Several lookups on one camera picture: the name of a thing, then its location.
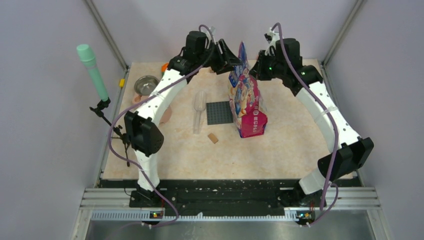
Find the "pet food bag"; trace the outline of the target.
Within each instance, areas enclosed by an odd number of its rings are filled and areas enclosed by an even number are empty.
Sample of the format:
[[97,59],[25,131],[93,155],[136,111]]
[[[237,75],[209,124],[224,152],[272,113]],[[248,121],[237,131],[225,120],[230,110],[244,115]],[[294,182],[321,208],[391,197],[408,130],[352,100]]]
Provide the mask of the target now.
[[250,75],[250,65],[244,42],[238,49],[241,65],[230,72],[228,79],[229,106],[233,122],[241,138],[263,135],[268,123],[267,108],[257,80]]

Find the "clear plastic scoop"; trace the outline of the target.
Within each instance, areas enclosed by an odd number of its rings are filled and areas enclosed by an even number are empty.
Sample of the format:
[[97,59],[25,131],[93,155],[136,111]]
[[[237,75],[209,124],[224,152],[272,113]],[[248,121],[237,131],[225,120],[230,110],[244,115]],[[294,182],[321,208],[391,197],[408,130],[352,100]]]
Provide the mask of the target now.
[[206,109],[206,92],[201,90],[194,97],[193,109],[195,110],[193,119],[193,133],[198,135],[200,133],[201,115]]

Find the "pink double bowl stand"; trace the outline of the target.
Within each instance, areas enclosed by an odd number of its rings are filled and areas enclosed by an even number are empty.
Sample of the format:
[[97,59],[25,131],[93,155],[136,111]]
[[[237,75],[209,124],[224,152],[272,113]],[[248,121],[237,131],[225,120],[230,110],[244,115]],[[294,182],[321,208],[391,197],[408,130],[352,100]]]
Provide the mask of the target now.
[[[135,93],[135,94],[134,94],[134,96],[133,96],[133,98],[131,99],[131,103],[132,103],[133,105],[134,105],[134,104],[137,104],[137,103],[141,102],[142,100],[147,99],[148,97],[149,97],[148,95],[139,95],[138,93]],[[163,113],[163,115],[162,115],[162,117],[161,117],[161,119],[160,119],[159,123],[160,123],[160,124],[165,124],[166,122],[168,122],[168,121],[170,120],[171,115],[172,115],[172,109],[171,109],[171,107],[169,106],[169,107],[168,107],[168,108],[164,111],[164,113]]]

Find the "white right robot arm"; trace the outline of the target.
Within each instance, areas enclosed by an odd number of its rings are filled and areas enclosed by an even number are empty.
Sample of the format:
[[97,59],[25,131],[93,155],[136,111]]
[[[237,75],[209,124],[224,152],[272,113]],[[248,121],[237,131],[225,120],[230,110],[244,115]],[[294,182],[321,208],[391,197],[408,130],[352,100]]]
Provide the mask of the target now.
[[327,144],[329,155],[317,162],[317,167],[301,178],[294,190],[293,200],[299,206],[307,206],[314,193],[326,183],[360,169],[368,159],[374,143],[361,137],[346,121],[329,96],[318,69],[304,65],[300,55],[300,43],[294,38],[279,40],[266,35],[268,46],[260,50],[250,74],[260,81],[280,79],[308,110]]

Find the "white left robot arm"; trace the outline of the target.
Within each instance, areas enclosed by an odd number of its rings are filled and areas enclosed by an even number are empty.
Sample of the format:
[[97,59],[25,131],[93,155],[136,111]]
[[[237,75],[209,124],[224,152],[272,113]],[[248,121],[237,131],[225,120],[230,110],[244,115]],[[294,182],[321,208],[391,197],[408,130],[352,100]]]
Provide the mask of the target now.
[[211,68],[214,73],[220,75],[241,64],[241,60],[223,39],[214,42],[204,32],[190,31],[185,46],[168,62],[167,69],[150,96],[134,111],[125,113],[126,134],[131,148],[134,149],[139,168],[137,184],[144,190],[141,200],[147,206],[156,206],[161,198],[161,194],[156,190],[160,183],[157,153],[164,143],[159,124],[165,111],[200,69]]

